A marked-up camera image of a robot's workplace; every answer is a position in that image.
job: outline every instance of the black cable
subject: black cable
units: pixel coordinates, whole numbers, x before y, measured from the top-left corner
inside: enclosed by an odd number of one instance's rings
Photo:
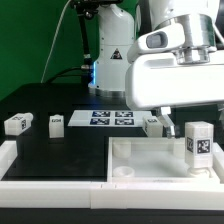
[[[79,24],[81,28],[84,54],[88,55],[90,54],[90,50],[89,50],[89,42],[88,42],[87,31],[86,31],[85,18],[83,15],[78,15],[78,18],[79,18]]]
[[[65,70],[62,70],[61,72],[57,73],[56,75],[54,75],[52,78],[48,79],[46,81],[46,83],[51,83],[53,82],[55,79],[59,78],[59,77],[67,77],[64,74],[70,71],[78,71],[81,70],[81,67],[72,67],[72,68],[67,68]]]

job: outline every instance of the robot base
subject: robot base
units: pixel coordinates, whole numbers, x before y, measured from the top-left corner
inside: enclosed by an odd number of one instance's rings
[[[92,85],[89,85],[89,93],[97,95],[97,96],[109,97],[109,98],[125,98],[124,91],[102,90],[102,89],[98,89],[97,87],[92,86]]]

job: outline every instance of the black square marker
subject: black square marker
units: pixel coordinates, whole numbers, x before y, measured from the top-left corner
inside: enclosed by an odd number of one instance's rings
[[[204,154],[204,153],[210,153],[210,152],[211,152],[211,144],[209,139],[197,141],[198,154]]]
[[[131,111],[117,111],[117,112],[115,112],[115,117],[133,117],[133,112],[131,112]]]
[[[110,111],[93,111],[92,117],[110,117]]]
[[[191,138],[187,138],[187,150],[194,152],[194,140]]]
[[[115,119],[115,125],[134,125],[134,119]]]
[[[90,125],[109,125],[110,119],[104,118],[92,118],[90,121]]]

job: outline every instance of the white cylinder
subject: white cylinder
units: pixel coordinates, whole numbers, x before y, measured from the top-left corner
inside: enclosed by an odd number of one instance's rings
[[[113,177],[134,177],[135,170],[129,166],[119,166],[113,170]]]

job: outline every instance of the paper sheet with markers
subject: paper sheet with markers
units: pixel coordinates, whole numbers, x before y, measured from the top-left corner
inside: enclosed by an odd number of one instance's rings
[[[75,110],[68,126],[142,127],[150,111]]]

